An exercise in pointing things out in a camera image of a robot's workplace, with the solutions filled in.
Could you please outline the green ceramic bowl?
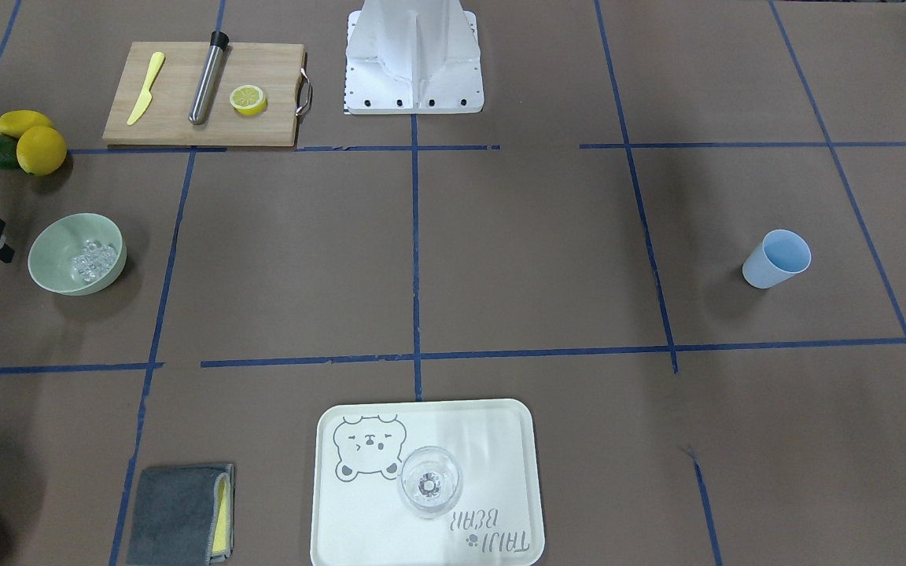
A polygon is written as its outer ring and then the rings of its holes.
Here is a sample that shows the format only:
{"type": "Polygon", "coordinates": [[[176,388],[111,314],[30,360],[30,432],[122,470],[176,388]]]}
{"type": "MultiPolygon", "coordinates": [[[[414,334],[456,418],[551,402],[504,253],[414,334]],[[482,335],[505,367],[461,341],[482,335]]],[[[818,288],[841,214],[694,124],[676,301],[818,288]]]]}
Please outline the green ceramic bowl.
{"type": "Polygon", "coordinates": [[[44,290],[68,296],[90,295],[112,285],[122,274],[127,258],[122,230],[107,216],[83,212],[58,219],[36,237],[28,254],[28,273],[44,290]],[[86,240],[112,244],[119,253],[115,267],[89,284],[77,281],[71,268],[72,256],[86,240]]]}

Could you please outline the light blue plastic cup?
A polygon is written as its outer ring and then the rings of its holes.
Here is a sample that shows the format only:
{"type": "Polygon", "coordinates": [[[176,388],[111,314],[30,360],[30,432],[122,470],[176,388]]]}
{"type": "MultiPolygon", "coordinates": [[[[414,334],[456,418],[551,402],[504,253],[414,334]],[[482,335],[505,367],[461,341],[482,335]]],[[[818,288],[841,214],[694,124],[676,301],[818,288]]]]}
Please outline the light blue plastic cup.
{"type": "Polygon", "coordinates": [[[792,230],[770,230],[742,266],[744,280],[768,289],[805,272],[812,262],[806,240],[792,230]]]}

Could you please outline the ice cubes in green bowl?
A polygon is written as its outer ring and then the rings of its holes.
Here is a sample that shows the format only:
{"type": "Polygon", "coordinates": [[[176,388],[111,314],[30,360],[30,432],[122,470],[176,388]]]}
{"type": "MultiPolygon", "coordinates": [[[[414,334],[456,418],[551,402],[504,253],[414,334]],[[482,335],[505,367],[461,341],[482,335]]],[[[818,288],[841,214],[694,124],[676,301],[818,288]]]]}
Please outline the ice cubes in green bowl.
{"type": "Polygon", "coordinates": [[[71,258],[73,277],[82,283],[93,283],[110,272],[118,258],[119,253],[112,244],[86,240],[79,253],[71,258]]]}

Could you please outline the yellow lemon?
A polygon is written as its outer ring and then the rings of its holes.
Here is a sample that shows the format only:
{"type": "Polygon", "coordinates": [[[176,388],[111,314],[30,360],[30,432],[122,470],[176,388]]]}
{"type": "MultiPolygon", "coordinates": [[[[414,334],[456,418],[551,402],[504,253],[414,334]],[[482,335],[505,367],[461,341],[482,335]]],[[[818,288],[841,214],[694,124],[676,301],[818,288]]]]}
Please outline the yellow lemon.
{"type": "Polygon", "coordinates": [[[33,110],[13,110],[0,115],[0,134],[19,139],[33,127],[50,127],[54,124],[43,112],[33,110]]]}
{"type": "Polygon", "coordinates": [[[28,175],[51,175],[61,168],[68,145],[57,129],[48,126],[34,126],[26,130],[16,146],[16,160],[22,171],[28,175]]]}

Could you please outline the yellow plastic knife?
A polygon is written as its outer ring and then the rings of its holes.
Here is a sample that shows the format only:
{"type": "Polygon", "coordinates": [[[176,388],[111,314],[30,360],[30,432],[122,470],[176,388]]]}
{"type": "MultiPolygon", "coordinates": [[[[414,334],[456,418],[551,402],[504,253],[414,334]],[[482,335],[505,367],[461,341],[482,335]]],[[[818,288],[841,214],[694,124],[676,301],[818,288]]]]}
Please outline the yellow plastic knife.
{"type": "Polygon", "coordinates": [[[147,108],[151,104],[151,101],[153,101],[152,87],[155,83],[155,79],[157,79],[157,76],[162,69],[165,58],[165,53],[161,53],[160,51],[156,51],[155,53],[151,54],[148,67],[146,69],[145,78],[143,79],[143,83],[138,97],[135,101],[135,105],[132,111],[130,111],[126,125],[135,125],[145,114],[147,108]]]}

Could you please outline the lemon half slice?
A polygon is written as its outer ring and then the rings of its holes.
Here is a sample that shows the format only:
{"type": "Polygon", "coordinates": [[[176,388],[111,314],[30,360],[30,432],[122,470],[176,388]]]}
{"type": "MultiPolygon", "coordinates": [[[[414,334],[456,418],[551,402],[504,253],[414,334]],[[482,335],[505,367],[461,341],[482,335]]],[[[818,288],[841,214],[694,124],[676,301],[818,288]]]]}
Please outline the lemon half slice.
{"type": "Polygon", "coordinates": [[[267,95],[262,87],[240,85],[235,87],[229,97],[230,106],[238,115],[251,117],[261,114],[267,108],[267,95]]]}

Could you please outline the metal cylinder tool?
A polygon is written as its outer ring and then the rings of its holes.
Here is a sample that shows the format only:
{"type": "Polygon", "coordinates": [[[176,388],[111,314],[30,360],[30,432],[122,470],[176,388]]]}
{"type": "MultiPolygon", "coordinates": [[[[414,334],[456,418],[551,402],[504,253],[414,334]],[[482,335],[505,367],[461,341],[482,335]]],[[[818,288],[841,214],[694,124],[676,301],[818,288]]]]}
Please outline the metal cylinder tool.
{"type": "Polygon", "coordinates": [[[222,30],[213,30],[211,40],[209,40],[208,53],[206,53],[204,69],[199,76],[197,92],[190,112],[188,112],[188,121],[191,125],[201,125],[208,121],[211,115],[213,100],[220,76],[222,76],[224,61],[227,58],[229,49],[229,35],[222,30]]]}

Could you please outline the grey folded cloth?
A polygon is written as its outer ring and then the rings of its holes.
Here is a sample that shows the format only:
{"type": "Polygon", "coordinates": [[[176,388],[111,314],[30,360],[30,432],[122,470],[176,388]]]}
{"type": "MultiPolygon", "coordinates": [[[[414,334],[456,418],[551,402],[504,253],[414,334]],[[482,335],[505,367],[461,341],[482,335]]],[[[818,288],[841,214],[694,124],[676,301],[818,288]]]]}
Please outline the grey folded cloth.
{"type": "Polygon", "coordinates": [[[236,465],[149,467],[140,474],[128,565],[212,565],[234,551],[236,465]]]}

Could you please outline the clear wine glass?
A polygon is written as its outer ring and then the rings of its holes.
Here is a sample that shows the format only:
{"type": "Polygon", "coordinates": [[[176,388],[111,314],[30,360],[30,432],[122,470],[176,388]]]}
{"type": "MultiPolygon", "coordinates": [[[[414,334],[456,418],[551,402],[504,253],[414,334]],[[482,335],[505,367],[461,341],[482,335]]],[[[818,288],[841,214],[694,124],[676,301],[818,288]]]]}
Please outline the clear wine glass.
{"type": "Polygon", "coordinates": [[[437,520],[458,504],[463,470],[443,447],[420,447],[407,455],[400,472],[400,494],[406,507],[422,520],[437,520]]]}

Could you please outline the cream bear tray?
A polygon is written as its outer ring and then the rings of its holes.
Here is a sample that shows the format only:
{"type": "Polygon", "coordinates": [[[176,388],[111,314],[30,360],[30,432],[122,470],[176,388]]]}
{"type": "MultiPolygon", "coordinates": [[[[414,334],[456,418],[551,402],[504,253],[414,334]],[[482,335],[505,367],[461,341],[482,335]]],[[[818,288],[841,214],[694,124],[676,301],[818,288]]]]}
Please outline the cream bear tray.
{"type": "Polygon", "coordinates": [[[314,565],[533,565],[544,548],[522,402],[375,402],[320,417],[314,565]]]}

